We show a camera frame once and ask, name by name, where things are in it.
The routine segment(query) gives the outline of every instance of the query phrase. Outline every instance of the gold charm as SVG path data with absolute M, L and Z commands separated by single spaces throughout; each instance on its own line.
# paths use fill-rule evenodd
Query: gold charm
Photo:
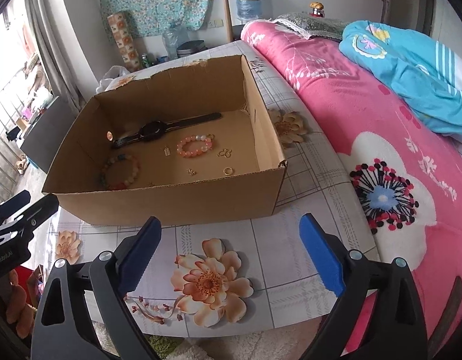
M 229 158 L 231 157 L 231 153 L 232 153 L 231 149 L 223 149 L 217 154 L 217 156 Z

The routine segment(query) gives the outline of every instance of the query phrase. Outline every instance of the wall socket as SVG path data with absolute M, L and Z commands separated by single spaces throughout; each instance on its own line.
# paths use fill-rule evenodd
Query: wall socket
M 218 28 L 223 27 L 223 25 L 222 19 L 210 20 L 208 21 L 207 28 Z

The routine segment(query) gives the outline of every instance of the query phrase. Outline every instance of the pink floral blanket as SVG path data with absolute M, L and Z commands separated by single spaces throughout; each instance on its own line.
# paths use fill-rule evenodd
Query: pink floral blanket
M 241 38 L 288 81 L 330 140 L 381 260 L 407 260 L 430 337 L 456 278 L 462 280 L 462 157 L 449 139 L 428 130 L 404 101 L 344 57 L 338 43 L 305 40 L 267 21 L 249 23 Z M 349 351 L 359 345 L 373 302 L 367 298 Z M 462 302 L 446 340 L 461 318 Z

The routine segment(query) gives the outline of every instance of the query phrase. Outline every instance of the pink bead bracelet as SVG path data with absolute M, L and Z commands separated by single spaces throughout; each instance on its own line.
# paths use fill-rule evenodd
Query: pink bead bracelet
M 179 143 L 178 143 L 178 148 L 176 152 L 185 158 L 189 157 L 196 157 L 197 155 L 201 155 L 203 153 L 206 153 L 209 149 L 213 147 L 213 134 L 208 134 L 208 135 L 192 135 L 191 137 L 186 137 L 183 138 Z M 192 141 L 201 141 L 204 143 L 201 148 L 192 150 L 192 151 L 187 151 L 185 149 L 185 145 L 187 145 L 189 142 Z

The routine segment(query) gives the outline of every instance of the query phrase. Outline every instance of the multicolored bead bracelet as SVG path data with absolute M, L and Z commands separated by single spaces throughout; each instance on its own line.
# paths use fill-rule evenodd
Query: multicolored bead bracelet
M 209 149 L 213 147 L 213 139 L 214 135 L 213 134 L 208 134 L 208 135 L 192 135 L 190 137 L 183 138 L 177 146 L 176 152 L 185 158 L 189 157 L 196 157 L 197 155 L 201 155 L 203 153 L 206 153 Z M 199 149 L 192 150 L 192 151 L 187 151 L 185 149 L 185 145 L 187 145 L 190 142 L 193 141 L 202 141 L 204 142 L 204 145 L 201 146 Z
M 108 184 L 108 182 L 106 181 L 106 172 L 108 171 L 108 168 L 111 165 L 113 165 L 115 162 L 124 161 L 124 160 L 129 160 L 133 163 L 133 171 L 132 171 L 131 176 L 121 183 L 118 183 L 115 185 Z M 139 162 L 135 157 L 129 154 L 119 154 L 118 156 L 111 157 L 110 159 L 106 161 L 105 166 L 101 170 L 100 183 L 108 191 L 125 190 L 134 182 L 134 180 L 138 176 L 138 172 L 139 172 Z

